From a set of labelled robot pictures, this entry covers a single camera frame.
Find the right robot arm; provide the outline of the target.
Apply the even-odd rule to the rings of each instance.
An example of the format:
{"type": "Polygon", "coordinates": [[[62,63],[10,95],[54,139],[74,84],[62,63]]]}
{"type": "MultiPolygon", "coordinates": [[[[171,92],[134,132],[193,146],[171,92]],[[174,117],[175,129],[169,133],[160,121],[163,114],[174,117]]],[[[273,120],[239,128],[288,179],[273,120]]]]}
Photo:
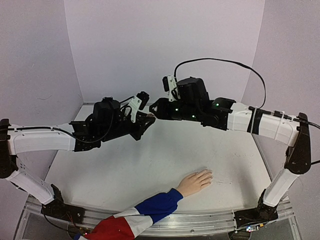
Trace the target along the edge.
{"type": "Polygon", "coordinates": [[[307,115],[264,110],[225,97],[210,99],[201,78],[177,81],[166,76],[162,81],[168,96],[159,98],[149,107],[158,119],[199,122],[203,127],[248,133],[255,140],[266,139],[281,146],[279,172],[272,177],[257,206],[251,210],[255,216],[264,219],[275,213],[293,183],[312,165],[307,115]]]}

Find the mannequin hand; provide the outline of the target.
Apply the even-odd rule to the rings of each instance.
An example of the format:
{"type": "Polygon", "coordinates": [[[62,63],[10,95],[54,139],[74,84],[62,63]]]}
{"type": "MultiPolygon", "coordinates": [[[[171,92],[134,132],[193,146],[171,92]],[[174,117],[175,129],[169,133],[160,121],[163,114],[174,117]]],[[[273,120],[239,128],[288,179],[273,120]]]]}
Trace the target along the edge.
{"type": "Polygon", "coordinates": [[[213,180],[213,172],[204,169],[200,172],[194,172],[184,177],[176,190],[185,198],[200,192],[208,187],[213,180]]]}

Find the red nail polish bottle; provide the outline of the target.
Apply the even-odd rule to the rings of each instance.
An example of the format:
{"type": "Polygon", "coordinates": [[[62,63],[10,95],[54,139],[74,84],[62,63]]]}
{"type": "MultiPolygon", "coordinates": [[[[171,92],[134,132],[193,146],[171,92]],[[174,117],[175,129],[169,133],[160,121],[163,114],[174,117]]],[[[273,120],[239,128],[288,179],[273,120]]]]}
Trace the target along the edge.
{"type": "Polygon", "coordinates": [[[148,114],[147,114],[147,117],[148,117],[148,118],[155,118],[155,115],[152,114],[152,113],[148,113],[148,114]]]}

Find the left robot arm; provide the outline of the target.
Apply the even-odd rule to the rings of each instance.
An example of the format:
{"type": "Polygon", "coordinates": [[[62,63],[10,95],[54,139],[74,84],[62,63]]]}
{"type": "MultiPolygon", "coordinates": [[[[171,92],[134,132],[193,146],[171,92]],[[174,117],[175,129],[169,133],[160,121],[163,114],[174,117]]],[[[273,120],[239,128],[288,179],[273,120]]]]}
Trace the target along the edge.
{"type": "Polygon", "coordinates": [[[68,213],[58,187],[45,181],[58,151],[86,152],[126,135],[138,141],[156,120],[144,113],[145,103],[111,97],[94,104],[84,120],[53,126],[21,126],[0,121],[0,177],[35,197],[56,218],[68,213]]]}

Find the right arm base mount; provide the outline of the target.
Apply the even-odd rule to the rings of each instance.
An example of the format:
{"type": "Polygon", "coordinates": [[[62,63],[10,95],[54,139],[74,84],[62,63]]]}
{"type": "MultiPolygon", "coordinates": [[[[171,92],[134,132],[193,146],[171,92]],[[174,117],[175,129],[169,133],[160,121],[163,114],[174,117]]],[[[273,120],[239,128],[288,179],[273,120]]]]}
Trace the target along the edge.
{"type": "Polygon", "coordinates": [[[234,220],[236,224],[236,229],[244,229],[249,226],[255,226],[260,224],[266,224],[271,221],[278,219],[277,207],[280,200],[277,202],[276,206],[269,206],[264,203],[263,197],[265,195],[264,190],[258,199],[257,206],[254,208],[237,210],[234,213],[234,220]]]}

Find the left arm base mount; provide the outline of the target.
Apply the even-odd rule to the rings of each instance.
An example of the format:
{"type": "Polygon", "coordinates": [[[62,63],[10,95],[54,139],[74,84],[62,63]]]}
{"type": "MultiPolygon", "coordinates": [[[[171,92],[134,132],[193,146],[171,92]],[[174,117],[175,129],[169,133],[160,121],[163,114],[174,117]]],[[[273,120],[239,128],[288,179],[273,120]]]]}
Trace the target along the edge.
{"type": "Polygon", "coordinates": [[[53,189],[53,201],[45,204],[41,209],[41,213],[46,217],[70,221],[74,224],[82,224],[85,209],[83,207],[66,204],[61,191],[54,184],[51,184],[51,187],[53,189]]]}

